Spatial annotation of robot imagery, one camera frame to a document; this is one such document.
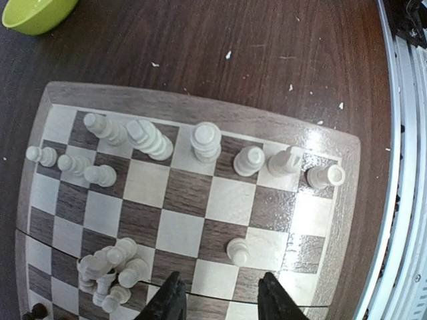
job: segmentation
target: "green bowl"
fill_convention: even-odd
[[[6,28],[40,35],[56,27],[79,0],[9,0],[1,21]]]

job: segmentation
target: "dark wooden table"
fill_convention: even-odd
[[[0,7],[5,4],[0,0]],[[374,0],[81,0],[44,36],[0,28],[0,73],[2,319],[18,319],[19,180],[41,93],[53,80],[187,93],[322,120],[357,135],[358,202],[330,308],[331,319],[351,319],[374,254],[388,180],[390,92]]]

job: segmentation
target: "chessboard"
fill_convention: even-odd
[[[154,161],[129,143],[112,147],[83,124],[87,113],[124,125],[151,121],[173,143],[173,155]],[[190,145],[197,123],[215,123],[222,152],[198,161]],[[29,145],[82,155],[117,172],[112,187],[25,161],[17,212],[20,306],[42,302],[48,319],[133,319],[172,271],[186,284],[188,319],[257,319],[258,279],[271,271],[310,319],[324,319],[340,276],[356,200],[357,137],[283,115],[221,101],[145,89],[50,83]],[[233,169],[249,145],[270,157],[304,149],[299,172],[250,177]],[[339,164],[341,187],[312,189],[305,172]],[[116,239],[131,237],[148,262],[149,281],[108,315],[78,289],[76,260]],[[225,247],[246,239],[250,258],[237,267]]]

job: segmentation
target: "black chess piece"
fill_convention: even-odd
[[[47,309],[41,303],[37,303],[33,306],[31,312],[27,312],[21,318],[21,320],[36,320],[44,319],[47,317]]]

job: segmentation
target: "white pawn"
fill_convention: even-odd
[[[153,160],[163,161],[172,155],[172,142],[150,121],[132,120],[126,130],[132,147],[147,153]]]
[[[243,267],[249,259],[248,244],[245,239],[235,238],[227,245],[227,255],[234,265]]]
[[[44,167],[52,167],[56,163],[57,153],[50,147],[35,147],[30,146],[25,154],[28,160],[40,162]]]
[[[249,177],[261,169],[265,160],[260,147],[245,147],[234,157],[234,170],[242,177]]]
[[[117,173],[109,165],[87,167],[84,172],[85,179],[101,187],[111,187],[117,180]]]
[[[339,165],[313,167],[307,172],[307,182],[314,189],[324,189],[329,185],[339,187],[345,180],[346,172]]]
[[[201,122],[191,132],[190,143],[195,157],[204,163],[216,161],[221,154],[221,131],[217,125]]]
[[[136,251],[136,242],[131,238],[123,238],[117,240],[115,246],[107,252],[107,260],[112,265],[119,265],[126,259],[132,258]]]
[[[148,264],[143,259],[131,260],[119,274],[119,283],[125,288],[132,288],[138,281],[147,280],[148,273]]]
[[[267,169],[274,177],[283,177],[297,173],[301,169],[304,150],[288,147],[272,156],[267,162]]]
[[[91,166],[91,161],[87,157],[62,155],[58,159],[58,168],[61,171],[71,172],[76,176],[84,174],[87,167]]]
[[[113,313],[120,305],[127,303],[130,298],[131,291],[129,289],[114,285],[111,287],[109,295],[102,301],[101,306],[106,313]]]
[[[121,123],[103,115],[88,113],[84,117],[83,123],[87,130],[98,138],[105,140],[109,145],[121,145],[127,139],[125,127]]]

